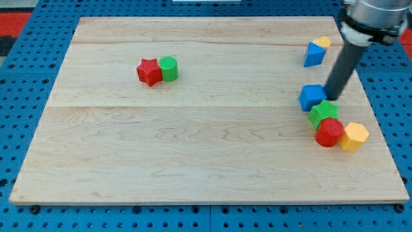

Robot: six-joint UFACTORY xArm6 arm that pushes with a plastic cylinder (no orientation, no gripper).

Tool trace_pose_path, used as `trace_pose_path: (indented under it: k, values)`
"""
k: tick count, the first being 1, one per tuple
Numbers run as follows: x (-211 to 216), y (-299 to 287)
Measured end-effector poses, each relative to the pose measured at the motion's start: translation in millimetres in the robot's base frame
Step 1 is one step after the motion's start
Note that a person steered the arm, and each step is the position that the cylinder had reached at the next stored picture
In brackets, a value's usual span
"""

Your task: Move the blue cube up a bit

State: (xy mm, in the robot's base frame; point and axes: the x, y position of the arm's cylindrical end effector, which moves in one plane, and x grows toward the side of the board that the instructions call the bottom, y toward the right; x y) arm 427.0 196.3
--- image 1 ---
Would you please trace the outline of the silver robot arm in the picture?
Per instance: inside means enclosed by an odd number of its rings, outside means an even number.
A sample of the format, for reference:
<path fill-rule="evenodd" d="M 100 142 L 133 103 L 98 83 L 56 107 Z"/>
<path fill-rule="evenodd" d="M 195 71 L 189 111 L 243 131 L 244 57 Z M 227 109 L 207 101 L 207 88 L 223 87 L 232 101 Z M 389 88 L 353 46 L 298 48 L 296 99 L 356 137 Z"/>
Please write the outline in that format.
<path fill-rule="evenodd" d="M 341 34 L 355 46 L 393 44 L 411 24 L 411 0 L 342 0 Z"/>

